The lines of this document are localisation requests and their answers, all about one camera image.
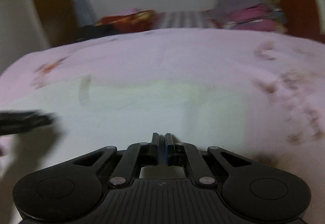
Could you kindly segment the red orange patterned cloth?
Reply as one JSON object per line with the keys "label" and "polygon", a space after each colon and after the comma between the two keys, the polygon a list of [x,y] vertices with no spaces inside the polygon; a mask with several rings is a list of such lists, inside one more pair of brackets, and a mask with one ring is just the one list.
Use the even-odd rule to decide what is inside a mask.
{"label": "red orange patterned cloth", "polygon": [[157,21],[158,14],[155,10],[141,10],[127,15],[114,15],[102,17],[99,25],[111,25],[123,34],[144,32],[152,30]]}

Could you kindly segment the brown wooden door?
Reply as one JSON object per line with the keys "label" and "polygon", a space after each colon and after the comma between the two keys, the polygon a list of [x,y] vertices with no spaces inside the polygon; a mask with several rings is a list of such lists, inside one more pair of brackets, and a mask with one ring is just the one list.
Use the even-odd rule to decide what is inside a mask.
{"label": "brown wooden door", "polygon": [[33,0],[51,47],[71,43],[78,31],[72,0]]}

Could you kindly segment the grey striped pillow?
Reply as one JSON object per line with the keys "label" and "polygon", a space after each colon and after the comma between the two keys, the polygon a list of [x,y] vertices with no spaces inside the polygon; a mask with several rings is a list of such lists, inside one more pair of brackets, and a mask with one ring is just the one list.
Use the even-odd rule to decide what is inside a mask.
{"label": "grey striped pillow", "polygon": [[215,29],[216,27],[206,11],[181,11],[158,13],[153,29]]}

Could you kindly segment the red heart-shaped headboard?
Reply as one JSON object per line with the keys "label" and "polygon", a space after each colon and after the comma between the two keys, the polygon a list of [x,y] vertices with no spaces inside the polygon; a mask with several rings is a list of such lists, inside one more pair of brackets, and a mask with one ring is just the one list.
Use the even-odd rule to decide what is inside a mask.
{"label": "red heart-shaped headboard", "polygon": [[321,32],[320,5],[317,0],[271,0],[280,8],[286,21],[264,19],[262,29],[324,43]]}

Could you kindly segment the white knitted small garment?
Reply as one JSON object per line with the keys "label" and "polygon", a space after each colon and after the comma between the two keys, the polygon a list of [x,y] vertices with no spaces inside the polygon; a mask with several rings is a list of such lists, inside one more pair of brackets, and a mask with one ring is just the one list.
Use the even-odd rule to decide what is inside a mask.
{"label": "white knitted small garment", "polygon": [[114,145],[125,149],[170,133],[199,149],[219,146],[246,152],[245,94],[235,89],[167,80],[142,84],[99,83],[85,76],[30,91],[2,110],[41,110],[57,118],[62,138],[56,163]]}

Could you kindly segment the black cloth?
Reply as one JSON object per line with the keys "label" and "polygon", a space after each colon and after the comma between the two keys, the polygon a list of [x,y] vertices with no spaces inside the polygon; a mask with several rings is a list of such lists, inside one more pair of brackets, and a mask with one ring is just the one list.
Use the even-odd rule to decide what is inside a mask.
{"label": "black cloth", "polygon": [[86,40],[119,35],[121,31],[119,31],[113,25],[87,25],[83,26],[78,30],[78,33],[75,37],[75,42],[82,42]]}

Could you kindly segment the stack of folded clothes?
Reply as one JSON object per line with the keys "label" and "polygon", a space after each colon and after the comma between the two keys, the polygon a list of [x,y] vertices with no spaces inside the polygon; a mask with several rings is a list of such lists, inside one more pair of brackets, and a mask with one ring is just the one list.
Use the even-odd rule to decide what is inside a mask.
{"label": "stack of folded clothes", "polygon": [[217,0],[208,16],[219,29],[287,32],[286,17],[272,0]]}

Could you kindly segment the pink floral bed blanket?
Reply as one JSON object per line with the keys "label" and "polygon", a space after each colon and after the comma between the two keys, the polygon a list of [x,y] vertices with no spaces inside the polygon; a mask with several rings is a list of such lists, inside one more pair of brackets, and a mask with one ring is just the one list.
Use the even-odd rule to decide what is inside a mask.
{"label": "pink floral bed blanket", "polygon": [[[85,76],[99,83],[195,82],[245,94],[246,152],[239,154],[303,178],[312,193],[305,221],[324,223],[323,44],[202,29],[105,37],[21,57],[1,75],[1,104]],[[1,223],[20,221],[12,189],[21,177],[63,162],[49,161],[61,138],[54,116],[51,126],[1,140]]]}

